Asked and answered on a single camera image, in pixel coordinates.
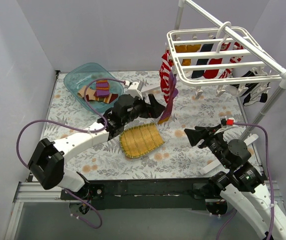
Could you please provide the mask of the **maroon sock with orange cuff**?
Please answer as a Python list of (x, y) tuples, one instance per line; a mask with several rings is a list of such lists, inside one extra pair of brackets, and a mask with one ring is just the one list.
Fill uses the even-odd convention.
[(96, 91), (94, 96), (97, 98), (106, 98), (110, 95), (110, 85), (107, 79), (98, 80), (96, 82)]

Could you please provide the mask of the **beige striped sock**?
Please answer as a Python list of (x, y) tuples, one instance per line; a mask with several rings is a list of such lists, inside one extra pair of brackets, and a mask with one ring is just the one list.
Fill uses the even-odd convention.
[(114, 100), (118, 98), (118, 94), (116, 93), (110, 93), (108, 96), (104, 97), (98, 97), (96, 96), (96, 91), (94, 89), (91, 89), (90, 87), (85, 92), (86, 86), (83, 86), (77, 93), (77, 96), (80, 98), (86, 99), (87, 101), (97, 101), (97, 102), (103, 102), (105, 104), (110, 104)]

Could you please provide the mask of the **maroon purple striped sock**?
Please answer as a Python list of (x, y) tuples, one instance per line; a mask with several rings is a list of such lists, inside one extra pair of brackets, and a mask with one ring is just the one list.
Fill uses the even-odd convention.
[(164, 112), (162, 113), (158, 124), (163, 124), (168, 121), (172, 114), (173, 102), (178, 95), (178, 89), (176, 88), (176, 75), (172, 72), (169, 73), (168, 78), (163, 77), (161, 82), (161, 90), (163, 92), (164, 100), (167, 103)]

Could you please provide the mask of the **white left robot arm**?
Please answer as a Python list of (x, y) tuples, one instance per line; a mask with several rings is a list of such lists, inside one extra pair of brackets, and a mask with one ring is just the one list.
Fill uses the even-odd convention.
[(121, 95), (113, 107), (88, 128), (54, 141), (42, 139), (28, 162), (28, 169), (45, 190), (54, 187), (68, 189), (76, 199), (84, 200), (89, 194), (85, 177), (66, 169), (65, 164), (83, 151), (117, 137), (124, 131), (125, 125), (136, 118), (160, 117), (165, 106), (153, 94), (148, 97), (150, 102), (138, 96)]

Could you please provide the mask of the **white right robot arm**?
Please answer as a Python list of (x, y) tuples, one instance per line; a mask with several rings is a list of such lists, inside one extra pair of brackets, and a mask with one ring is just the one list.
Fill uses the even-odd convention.
[(218, 161), (228, 169), (212, 176), (208, 183), (193, 193), (199, 197), (223, 198), (248, 220), (257, 234), (266, 240), (286, 240), (286, 215), (274, 202), (272, 187), (266, 186), (263, 176), (249, 163), (247, 145), (240, 139), (226, 142), (220, 125), (186, 128), (191, 146), (209, 148)]

